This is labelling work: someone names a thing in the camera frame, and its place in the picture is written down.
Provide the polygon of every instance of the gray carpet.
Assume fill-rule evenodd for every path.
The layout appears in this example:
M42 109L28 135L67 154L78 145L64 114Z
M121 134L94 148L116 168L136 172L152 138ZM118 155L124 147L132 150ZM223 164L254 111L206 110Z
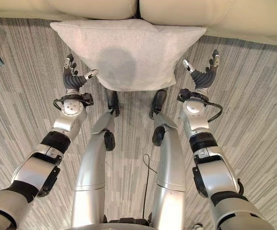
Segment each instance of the gray carpet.
M221 65L210 100L224 107L222 116L210 124L217 142L242 179L245 195L277 230L277 46L203 36L184 55L204 69L213 49L221 53ZM0 189L7 187L16 166L47 134L58 116L52 106L64 94L62 65L70 52L49 21L0 19ZM87 67L77 61L79 73ZM177 83L168 89L163 109L178 124L186 164L188 192L186 228L196 222L214 229L208 201L200 197L192 179L192 152L186 141L176 100L181 88L194 85L181 61ZM23 230L60 230L70 227L72 188L80 158L93 124L106 111L104 90L91 79L82 92L93 95L95 105L77 139L66 152L61 173L45 198L39 198ZM153 122L148 118L154 92L119 93L121 115L115 119L116 148L107 153L105 214L108 219L142 216L147 168L142 155L149 153L157 168L159 148L151 142ZM208 116L215 113L208 109ZM150 172L146 213L152 210L155 174Z

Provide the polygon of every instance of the white pillow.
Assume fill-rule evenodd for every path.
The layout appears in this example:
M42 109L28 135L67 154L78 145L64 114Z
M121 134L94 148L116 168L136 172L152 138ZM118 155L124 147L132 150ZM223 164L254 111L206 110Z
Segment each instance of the white pillow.
M179 58L206 31L152 25L144 20L77 20L50 23L63 41L115 91L158 90L176 83Z

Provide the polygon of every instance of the sofa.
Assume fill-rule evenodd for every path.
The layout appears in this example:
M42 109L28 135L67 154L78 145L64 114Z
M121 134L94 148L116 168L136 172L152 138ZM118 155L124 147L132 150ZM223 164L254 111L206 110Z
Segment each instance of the sofa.
M0 17L203 26L205 35L277 45L277 0L0 0Z

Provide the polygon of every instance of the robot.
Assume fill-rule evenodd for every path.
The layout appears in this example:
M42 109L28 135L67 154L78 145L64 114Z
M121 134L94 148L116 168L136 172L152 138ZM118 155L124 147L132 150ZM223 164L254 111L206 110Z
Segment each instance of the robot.
M85 108L93 105L91 94L79 89L97 75L93 70L78 76L73 56L67 56L63 81L66 94L54 105L60 116L49 133L15 170L11 185L0 191L0 230L20 228L37 197L50 193L60 172L59 164L87 117ZM210 103L208 89L212 85L220 56L214 50L206 72L197 71L188 61L183 65L195 82L195 90L181 89L177 100L183 103L180 118L193 152L192 169L198 193L209 199L216 230L274 230L258 209L243 195L244 188L209 129L209 122L222 113L222 107ZM104 215L105 153L115 147L114 119L120 113L118 96L106 89L108 111L92 129L90 141L83 155L74 189L72 230L182 230L185 212L185 166L177 125L161 112L166 91L159 90L153 99L150 118L154 120L152 142L159 146L160 164L156 177L153 211L148 220L121 218L107 221ZM220 112L207 120L207 105Z

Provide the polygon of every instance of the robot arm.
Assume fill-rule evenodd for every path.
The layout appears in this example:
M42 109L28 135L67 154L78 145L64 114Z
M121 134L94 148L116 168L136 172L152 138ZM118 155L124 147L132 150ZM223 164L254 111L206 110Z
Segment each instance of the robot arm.
M194 92L182 89L178 100L183 102L180 117L184 130L194 154L196 167L192 169L197 191L202 197L210 200L211 213L217 230L273 230L274 228L263 218L258 209L243 196L243 186L237 182L235 174L218 147L209 130L205 107L214 105L209 102L208 89L212 85L220 62L217 50L210 60L210 68L201 73L186 60L185 68L190 72L196 84Z
M14 172L11 185L0 191L0 230L17 229L25 220L34 199L49 194L60 172L59 164L70 143L76 138L87 117L86 106L93 105L89 93L79 94L79 88L98 71L77 76L72 55L64 64L66 94L54 101L61 110L53 128L31 155Z

